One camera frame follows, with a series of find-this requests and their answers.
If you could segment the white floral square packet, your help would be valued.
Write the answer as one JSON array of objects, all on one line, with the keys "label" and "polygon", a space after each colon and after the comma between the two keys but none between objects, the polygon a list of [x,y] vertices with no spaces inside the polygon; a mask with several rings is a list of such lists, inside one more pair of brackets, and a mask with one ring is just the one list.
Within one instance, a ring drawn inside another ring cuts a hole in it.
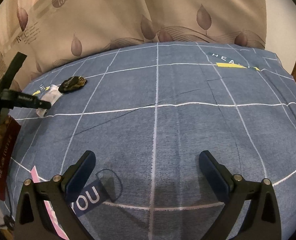
[{"label": "white floral square packet", "polygon": [[[44,96],[41,97],[41,100],[47,101],[51,103],[51,106],[53,106],[61,96],[62,96],[62,93],[59,92],[59,87],[57,85],[51,85],[50,88],[44,94]],[[39,108],[36,110],[36,114],[39,117],[44,117],[48,111],[49,111],[48,109]]]}]

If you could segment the black crumpled small item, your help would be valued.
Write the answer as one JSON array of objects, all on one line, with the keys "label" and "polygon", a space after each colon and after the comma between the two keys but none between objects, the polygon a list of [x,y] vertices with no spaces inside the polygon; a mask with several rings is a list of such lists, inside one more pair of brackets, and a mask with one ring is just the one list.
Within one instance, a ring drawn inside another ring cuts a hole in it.
[{"label": "black crumpled small item", "polygon": [[59,92],[62,94],[71,93],[84,87],[87,83],[87,79],[82,76],[72,76],[59,86]]}]

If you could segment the beige leaf pattern curtain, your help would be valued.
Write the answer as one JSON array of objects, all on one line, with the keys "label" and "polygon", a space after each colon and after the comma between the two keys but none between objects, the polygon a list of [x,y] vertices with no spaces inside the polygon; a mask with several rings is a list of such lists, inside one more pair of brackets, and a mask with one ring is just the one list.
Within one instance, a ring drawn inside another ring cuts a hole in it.
[{"label": "beige leaf pattern curtain", "polygon": [[27,56],[12,83],[88,55],[150,42],[208,42],[263,49],[265,0],[4,0],[0,79],[17,52]]}]

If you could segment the blue plaid bed sheet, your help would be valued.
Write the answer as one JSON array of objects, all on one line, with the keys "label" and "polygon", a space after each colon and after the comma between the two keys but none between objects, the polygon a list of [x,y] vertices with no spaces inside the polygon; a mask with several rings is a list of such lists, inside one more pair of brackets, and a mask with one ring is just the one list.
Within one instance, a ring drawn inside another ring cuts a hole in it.
[{"label": "blue plaid bed sheet", "polygon": [[50,180],[93,151],[96,166],[73,211],[95,239],[200,239],[223,208],[200,172],[208,150],[231,173],[268,178],[282,238],[296,230],[296,82],[274,53],[234,45],[158,43],[80,59],[31,81],[25,92],[77,75],[63,95],[21,125],[10,162],[14,215],[35,168]]}]

